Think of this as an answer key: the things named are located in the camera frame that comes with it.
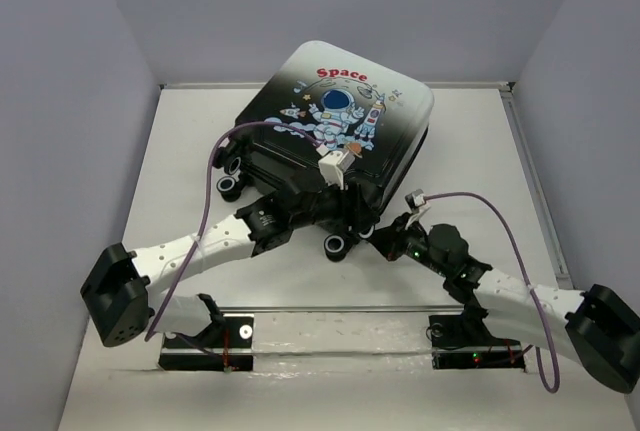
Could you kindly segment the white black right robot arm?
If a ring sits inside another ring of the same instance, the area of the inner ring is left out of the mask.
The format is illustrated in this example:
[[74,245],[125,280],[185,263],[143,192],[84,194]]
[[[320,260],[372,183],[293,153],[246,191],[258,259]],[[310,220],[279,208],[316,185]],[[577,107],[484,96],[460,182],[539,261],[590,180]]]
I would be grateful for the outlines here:
[[455,226],[425,230],[408,213],[373,231],[368,241],[388,261],[406,256],[438,274],[444,290],[468,311],[460,319],[468,341],[493,336],[546,349],[621,394],[638,384],[639,316],[612,289],[529,284],[474,258]]

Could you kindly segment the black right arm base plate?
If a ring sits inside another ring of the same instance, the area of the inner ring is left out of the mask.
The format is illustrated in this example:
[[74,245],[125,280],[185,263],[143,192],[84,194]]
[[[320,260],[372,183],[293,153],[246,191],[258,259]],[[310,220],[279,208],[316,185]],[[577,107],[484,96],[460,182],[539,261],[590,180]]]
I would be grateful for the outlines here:
[[529,347],[491,335],[477,310],[430,314],[425,337],[435,370],[526,370]]

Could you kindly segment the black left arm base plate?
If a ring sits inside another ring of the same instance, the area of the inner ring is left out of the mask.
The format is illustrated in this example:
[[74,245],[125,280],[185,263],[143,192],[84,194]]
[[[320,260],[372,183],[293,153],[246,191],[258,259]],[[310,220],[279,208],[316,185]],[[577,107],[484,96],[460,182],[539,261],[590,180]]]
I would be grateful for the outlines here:
[[251,372],[254,370],[255,315],[223,313],[208,295],[199,298],[211,323],[195,336],[165,335],[158,358],[164,371]]

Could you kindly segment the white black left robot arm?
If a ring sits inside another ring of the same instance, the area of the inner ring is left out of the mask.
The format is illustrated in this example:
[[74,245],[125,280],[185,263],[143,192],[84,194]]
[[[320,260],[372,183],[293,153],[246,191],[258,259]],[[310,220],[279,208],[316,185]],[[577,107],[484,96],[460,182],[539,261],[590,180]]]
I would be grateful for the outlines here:
[[173,241],[134,250],[121,243],[106,247],[80,294],[107,348],[155,333],[182,334],[209,346],[219,339],[224,317],[207,294],[176,295],[181,281],[283,246],[300,228],[367,234],[379,216],[359,184],[281,189]]

